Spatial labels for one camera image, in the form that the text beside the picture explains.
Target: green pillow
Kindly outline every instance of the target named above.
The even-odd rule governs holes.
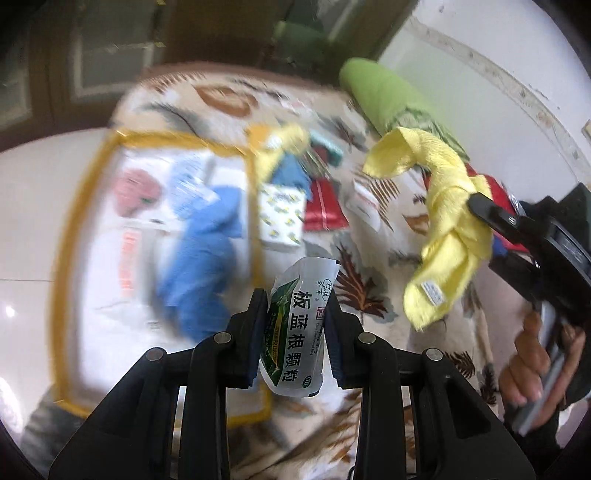
[[[427,99],[392,70],[372,60],[349,59],[339,82],[380,135],[396,127],[419,128],[444,141],[462,160],[470,160],[452,133],[434,119]]]

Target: leaf pattern rug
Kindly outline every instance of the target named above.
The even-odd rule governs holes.
[[[420,119],[408,113],[407,122]],[[343,310],[359,316],[365,330],[396,348],[422,352],[437,347],[495,409],[496,385],[484,312],[470,287],[444,318],[415,332],[404,316],[402,294],[420,262],[428,229],[426,190],[420,171],[377,180],[363,173],[365,153],[376,143],[374,129],[347,94],[310,82],[244,67],[208,63],[163,66],[138,82],[120,101],[113,128],[183,130],[246,145],[250,123],[298,122],[342,152],[329,165],[343,206],[354,180],[379,201],[375,232],[343,207],[345,231],[309,232],[294,253],[265,252],[269,286],[274,276],[305,255],[332,257],[341,271],[335,292]],[[347,478],[354,464],[361,392],[343,391],[324,359],[324,384],[313,398],[274,397],[269,420],[230,430],[235,479]],[[407,470],[414,471],[410,397],[404,392]]]

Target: person's hand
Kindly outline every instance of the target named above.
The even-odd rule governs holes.
[[[523,331],[515,339],[517,354],[509,360],[509,364],[499,376],[499,389],[505,405],[521,407],[528,400],[535,401],[542,396],[540,375],[548,373],[550,357],[538,341],[541,327],[540,316],[536,312],[531,312],[523,322]],[[546,423],[563,401],[566,389],[579,366],[585,344],[585,332],[565,325],[562,340],[567,351],[564,367],[548,400],[533,423],[533,429]]]

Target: yellow cloth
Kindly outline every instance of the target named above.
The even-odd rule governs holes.
[[[275,129],[265,124],[253,124],[246,129],[246,137],[255,154],[257,185],[271,180],[285,153],[302,155],[310,146],[310,134],[297,124]]]
[[[423,262],[404,290],[404,313],[420,330],[450,311],[480,261],[491,256],[492,231],[470,213],[466,202],[472,193],[492,195],[483,176],[468,177],[455,151],[419,129],[399,127],[384,135],[370,150],[363,171],[378,178],[394,177],[415,164],[431,171]]]

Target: white tile floor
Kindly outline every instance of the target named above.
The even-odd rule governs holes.
[[[105,132],[58,135],[0,154],[0,378],[23,421],[50,385],[46,312],[53,260],[79,181]]]

